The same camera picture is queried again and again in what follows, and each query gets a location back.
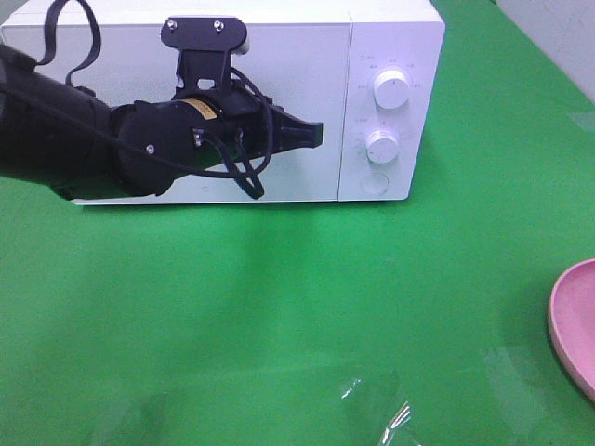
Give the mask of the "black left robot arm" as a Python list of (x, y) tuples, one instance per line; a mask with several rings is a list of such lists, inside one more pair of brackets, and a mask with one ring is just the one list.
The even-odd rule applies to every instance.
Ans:
[(73, 201), (160, 196), (182, 177), (234, 181), (257, 199), (278, 153), (316, 148), (324, 127), (289, 114), (239, 71), (231, 92), (112, 108), (1, 49), (1, 173)]

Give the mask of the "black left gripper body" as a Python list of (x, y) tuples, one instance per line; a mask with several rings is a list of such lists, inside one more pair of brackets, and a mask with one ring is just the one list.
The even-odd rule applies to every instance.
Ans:
[(273, 156), (275, 109), (231, 66), (231, 52), (179, 51), (171, 99), (173, 161), (251, 161)]

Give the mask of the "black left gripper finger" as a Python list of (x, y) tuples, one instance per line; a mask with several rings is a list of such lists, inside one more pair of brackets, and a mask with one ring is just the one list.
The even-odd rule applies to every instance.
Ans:
[(324, 124), (306, 122), (283, 109), (273, 109), (274, 154), (296, 149), (315, 149), (323, 144)]

